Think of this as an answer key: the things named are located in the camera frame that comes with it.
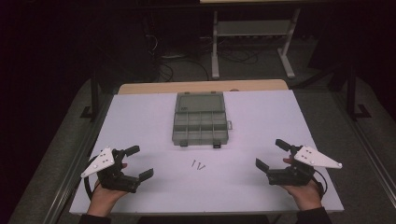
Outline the black metal stand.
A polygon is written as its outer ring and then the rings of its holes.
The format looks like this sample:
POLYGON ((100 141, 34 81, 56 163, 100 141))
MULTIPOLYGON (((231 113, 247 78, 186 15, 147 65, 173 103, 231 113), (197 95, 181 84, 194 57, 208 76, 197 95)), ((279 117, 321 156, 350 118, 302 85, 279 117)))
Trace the black metal stand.
POLYGON ((99 84, 97 80, 96 72, 93 71, 91 75, 91 104, 85 106, 81 117, 83 119, 89 119, 90 122, 95 121, 99 112, 99 84))
POLYGON ((364 105, 356 104, 356 80, 356 69, 351 65, 347 76, 346 112, 353 121, 371 117, 364 105))

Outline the white board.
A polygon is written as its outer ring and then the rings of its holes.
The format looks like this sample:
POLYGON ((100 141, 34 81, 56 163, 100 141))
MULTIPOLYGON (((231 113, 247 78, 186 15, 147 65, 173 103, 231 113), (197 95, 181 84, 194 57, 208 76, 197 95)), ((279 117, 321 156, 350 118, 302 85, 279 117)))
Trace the white board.
POLYGON ((121 198, 112 212, 136 216, 269 214, 297 206, 282 188, 271 186, 255 160, 284 167, 287 152, 276 139, 313 146, 314 140, 292 91, 229 91, 224 95, 233 127, 227 145, 175 146, 172 141, 176 95, 125 94, 113 98, 93 149, 140 151, 126 158, 126 175, 147 169, 154 175, 135 193, 121 198), (196 170, 198 163, 202 170, 196 170))

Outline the white metal desk frame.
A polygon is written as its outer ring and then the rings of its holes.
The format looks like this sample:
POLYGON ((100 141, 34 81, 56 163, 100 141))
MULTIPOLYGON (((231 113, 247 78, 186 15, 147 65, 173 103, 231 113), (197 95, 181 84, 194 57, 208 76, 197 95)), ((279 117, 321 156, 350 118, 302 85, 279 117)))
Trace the white metal desk frame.
POLYGON ((214 12, 211 68, 212 77, 219 79, 219 55, 218 38, 230 36, 285 36, 285 44, 277 49, 280 61, 282 62, 287 78, 295 78, 295 74, 288 59, 288 50, 292 40, 294 30, 297 25, 301 10, 295 9, 293 16, 289 20, 270 21, 219 21, 218 12, 214 12))

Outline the person's right hand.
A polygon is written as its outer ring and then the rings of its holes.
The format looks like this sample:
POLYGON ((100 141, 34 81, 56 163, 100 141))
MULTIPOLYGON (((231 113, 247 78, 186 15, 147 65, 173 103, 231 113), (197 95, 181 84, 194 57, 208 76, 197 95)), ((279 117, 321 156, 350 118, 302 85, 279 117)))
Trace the person's right hand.
POLYGON ((311 180, 305 186, 282 186, 297 204, 301 211, 317 209, 322 206, 318 185, 311 180))

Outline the aluminium rail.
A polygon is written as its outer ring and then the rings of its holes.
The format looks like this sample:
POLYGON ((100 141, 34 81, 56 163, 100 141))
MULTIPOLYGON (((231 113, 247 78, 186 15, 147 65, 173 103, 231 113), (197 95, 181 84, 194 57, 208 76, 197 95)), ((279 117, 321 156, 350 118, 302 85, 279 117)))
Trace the aluminium rail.
POLYGON ((386 164, 381 160, 375 144, 370 141, 359 124, 360 119, 371 119, 372 115, 362 104, 353 105, 352 111, 349 111, 348 102, 343 98, 341 93, 333 92, 332 98, 357 137, 365 155, 368 157, 368 161, 376 178, 387 194, 392 206, 396 209, 396 180, 392 177, 390 169, 387 168, 386 164))
POLYGON ((69 201, 73 200, 80 174, 91 156, 112 99, 111 94, 99 96, 94 118, 82 116, 85 109, 90 109, 88 103, 92 102, 91 98, 79 96, 71 105, 44 162, 47 168, 45 179, 53 178, 55 191, 49 198, 49 208, 42 224, 57 224, 69 201))

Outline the person's left hand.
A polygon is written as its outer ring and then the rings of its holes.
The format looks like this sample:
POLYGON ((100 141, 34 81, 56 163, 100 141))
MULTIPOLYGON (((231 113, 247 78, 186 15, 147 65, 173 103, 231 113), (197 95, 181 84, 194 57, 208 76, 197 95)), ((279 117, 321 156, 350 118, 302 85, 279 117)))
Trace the person's left hand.
POLYGON ((107 217, 117 201, 127 194, 127 191, 104 189, 101 183, 97 181, 87 214, 95 217, 107 217))

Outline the grey plastic compartment box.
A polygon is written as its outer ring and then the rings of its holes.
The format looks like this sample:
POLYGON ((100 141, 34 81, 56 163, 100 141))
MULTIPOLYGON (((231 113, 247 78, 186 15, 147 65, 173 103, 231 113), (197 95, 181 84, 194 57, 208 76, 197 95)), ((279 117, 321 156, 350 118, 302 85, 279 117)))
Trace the grey plastic compartment box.
POLYGON ((229 121, 221 91, 177 95, 172 132, 175 146, 221 148, 228 140, 229 121))

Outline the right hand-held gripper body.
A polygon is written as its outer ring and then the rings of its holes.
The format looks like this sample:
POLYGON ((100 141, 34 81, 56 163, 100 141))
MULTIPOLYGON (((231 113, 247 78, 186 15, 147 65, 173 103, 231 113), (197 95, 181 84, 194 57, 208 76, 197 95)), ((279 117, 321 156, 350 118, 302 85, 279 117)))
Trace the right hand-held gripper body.
POLYGON ((291 145, 291 165, 284 169, 270 169, 266 173, 270 185, 305 186, 313 178, 315 167, 341 169, 343 164, 322 154, 317 149, 291 145))

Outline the wooden table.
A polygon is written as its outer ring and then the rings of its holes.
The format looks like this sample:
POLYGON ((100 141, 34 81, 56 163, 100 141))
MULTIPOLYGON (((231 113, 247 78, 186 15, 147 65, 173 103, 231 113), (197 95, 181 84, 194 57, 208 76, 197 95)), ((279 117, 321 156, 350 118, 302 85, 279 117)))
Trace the wooden table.
POLYGON ((120 86, 119 94, 150 94, 205 91, 285 91, 282 79, 132 83, 120 86))

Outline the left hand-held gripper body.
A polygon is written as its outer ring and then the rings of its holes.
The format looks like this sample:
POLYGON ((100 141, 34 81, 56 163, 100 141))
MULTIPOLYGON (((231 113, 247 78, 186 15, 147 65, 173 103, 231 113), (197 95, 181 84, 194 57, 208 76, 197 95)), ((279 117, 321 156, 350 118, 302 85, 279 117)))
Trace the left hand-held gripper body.
POLYGON ((122 172, 122 160, 126 156, 124 150, 106 147, 89 161, 87 168, 80 175, 84 179, 88 193, 91 193, 89 176, 93 174, 97 174, 104 189, 136 192, 140 185, 138 177, 128 176, 122 172))

